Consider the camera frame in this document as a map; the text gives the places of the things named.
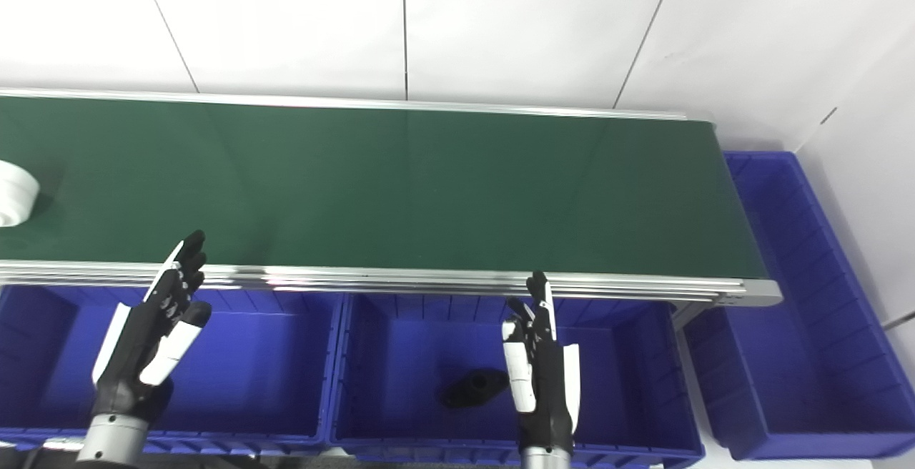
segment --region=robot finger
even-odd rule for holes
[[[140,381],[147,385],[161,385],[197,339],[210,314],[212,307],[208,302],[190,303],[172,331],[159,341],[156,356],[140,372]]]

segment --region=black object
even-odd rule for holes
[[[442,394],[448,408],[478,407],[509,387],[509,375],[500,369],[474,369]]]

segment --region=black plastic part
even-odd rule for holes
[[[181,322],[189,323],[191,326],[202,328],[207,325],[209,316],[213,313],[213,306],[208,302],[191,302],[187,307],[184,315],[181,316]]]
[[[474,369],[447,388],[442,404],[448,408],[478,407],[509,387],[509,375],[500,369]]]

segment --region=white wall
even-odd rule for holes
[[[915,0],[664,0],[618,107],[710,113],[725,147],[794,150]]]
[[[0,0],[0,85],[194,91],[154,0]]]
[[[915,312],[915,25],[798,151],[882,320]]]

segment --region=white finger cover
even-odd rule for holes
[[[0,227],[22,224],[32,214],[39,182],[20,166],[0,160]]]
[[[532,413],[537,408],[537,398],[533,394],[533,367],[527,359],[527,348],[524,342],[506,342],[515,327],[513,322],[503,322],[505,366],[509,370],[515,409],[519,413]]]
[[[578,408],[581,406],[581,362],[578,360],[578,344],[563,348],[563,372],[565,372],[565,408],[572,416],[572,433],[578,427]]]

